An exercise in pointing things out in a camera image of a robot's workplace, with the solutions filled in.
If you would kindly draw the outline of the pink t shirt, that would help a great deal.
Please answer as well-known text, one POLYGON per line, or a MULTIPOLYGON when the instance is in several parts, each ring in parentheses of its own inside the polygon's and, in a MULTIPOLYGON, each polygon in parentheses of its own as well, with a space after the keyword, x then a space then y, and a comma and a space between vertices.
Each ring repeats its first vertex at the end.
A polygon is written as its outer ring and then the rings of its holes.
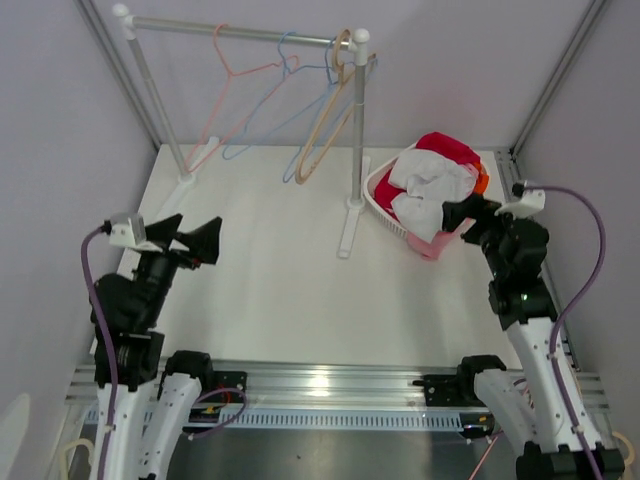
POLYGON ((473 221, 465 220, 454 232, 438 232, 431 242, 426 242, 412 233, 407 234, 409 247, 426 260, 438 260, 447 246, 466 232, 473 221))

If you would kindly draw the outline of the pale pink tank top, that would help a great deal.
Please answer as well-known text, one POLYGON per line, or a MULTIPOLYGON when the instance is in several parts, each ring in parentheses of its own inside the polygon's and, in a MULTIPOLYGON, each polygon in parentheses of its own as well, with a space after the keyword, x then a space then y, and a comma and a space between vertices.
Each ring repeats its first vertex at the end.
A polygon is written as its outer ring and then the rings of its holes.
POLYGON ((391 201, 399 223, 420 240, 431 243, 441 231, 443 204, 461 202, 474 190, 478 172, 436 152, 422 149, 399 154, 389 184, 402 190, 391 201))

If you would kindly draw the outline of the magenta t shirt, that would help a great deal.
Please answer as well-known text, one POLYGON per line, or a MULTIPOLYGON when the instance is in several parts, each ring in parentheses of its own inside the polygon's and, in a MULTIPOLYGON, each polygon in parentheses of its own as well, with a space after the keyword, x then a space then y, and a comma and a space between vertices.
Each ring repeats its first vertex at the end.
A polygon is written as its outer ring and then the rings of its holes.
MULTIPOLYGON (((473 168, 473 163, 481 162, 481 157, 469 146, 440 132, 424 135, 417 141, 415 148, 435 152, 464 167, 473 168)), ((375 188, 374 199, 388 214, 395 217, 391 202, 404 191, 404 188, 393 186, 390 183, 391 170, 386 173, 375 188)))

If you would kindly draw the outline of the pink wire hanger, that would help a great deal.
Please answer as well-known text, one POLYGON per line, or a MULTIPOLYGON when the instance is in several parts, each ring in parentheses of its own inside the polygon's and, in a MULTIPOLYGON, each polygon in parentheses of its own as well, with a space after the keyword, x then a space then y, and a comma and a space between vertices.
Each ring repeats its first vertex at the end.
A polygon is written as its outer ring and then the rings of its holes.
POLYGON ((233 68, 230 66, 229 62, 227 61, 227 58, 219 45, 219 38, 220 36, 217 33, 214 33, 212 35, 213 47, 218 57, 218 60, 221 62, 225 70, 226 79, 219 96, 217 97, 216 101, 213 104, 212 110, 209 114, 207 122, 201 132, 200 138, 196 143, 196 145, 197 144, 204 145, 206 143, 206 140, 208 139, 208 134, 212 132, 213 124, 215 120, 218 118, 224 106, 224 103, 227 100, 230 89, 235 79, 250 76, 253 74, 257 74, 257 73, 270 70, 270 69, 275 69, 275 68, 279 68, 281 70, 281 79, 278 82, 276 82, 273 87, 269 88, 266 91, 266 93, 261 97, 257 105, 254 107, 254 109, 250 113, 248 113, 242 120, 239 120, 236 123, 236 125, 233 126, 225 136, 220 138, 221 146, 225 145, 232 137, 234 137, 241 128, 244 128, 245 126, 248 125, 249 120, 254 116, 254 111, 260 108, 267 100, 269 100, 272 96, 274 96, 275 93, 293 75, 294 71, 301 65, 299 56, 295 54, 285 56, 281 52, 281 46, 280 46, 280 43, 278 42, 276 50, 278 51, 278 54, 280 56, 279 62, 270 62, 263 65, 259 65, 251 69, 234 71, 233 68))

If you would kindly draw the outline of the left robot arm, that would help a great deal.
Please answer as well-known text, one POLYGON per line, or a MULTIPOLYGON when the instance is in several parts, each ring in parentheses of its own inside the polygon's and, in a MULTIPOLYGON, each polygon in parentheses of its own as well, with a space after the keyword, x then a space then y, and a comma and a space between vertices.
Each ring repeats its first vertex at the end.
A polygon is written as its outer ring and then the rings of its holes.
POLYGON ((179 269, 218 261, 223 221, 215 217, 182 232, 172 215, 146 225, 138 213, 118 214, 98 228, 111 245, 138 253, 130 277, 93 280, 88 246, 81 246, 92 307, 99 424, 93 479, 163 479, 196 401, 209 398, 215 375, 209 354, 181 350, 162 364, 165 340, 156 329, 179 269))

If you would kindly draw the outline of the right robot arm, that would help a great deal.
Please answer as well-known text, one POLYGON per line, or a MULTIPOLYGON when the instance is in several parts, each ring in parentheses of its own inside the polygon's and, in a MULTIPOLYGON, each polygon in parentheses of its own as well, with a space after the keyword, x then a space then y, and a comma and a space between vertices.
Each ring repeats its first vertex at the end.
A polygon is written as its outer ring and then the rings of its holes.
POLYGON ((605 445, 580 397, 559 338, 561 321, 542 278, 548 231, 533 214, 544 195, 533 192, 500 204, 472 194, 443 205, 442 229, 470 221, 462 239, 481 248, 492 279, 491 309, 497 315, 524 373, 520 393, 496 357, 466 357, 455 392, 466 404, 485 405, 517 453, 519 479, 619 479, 620 450, 605 445))

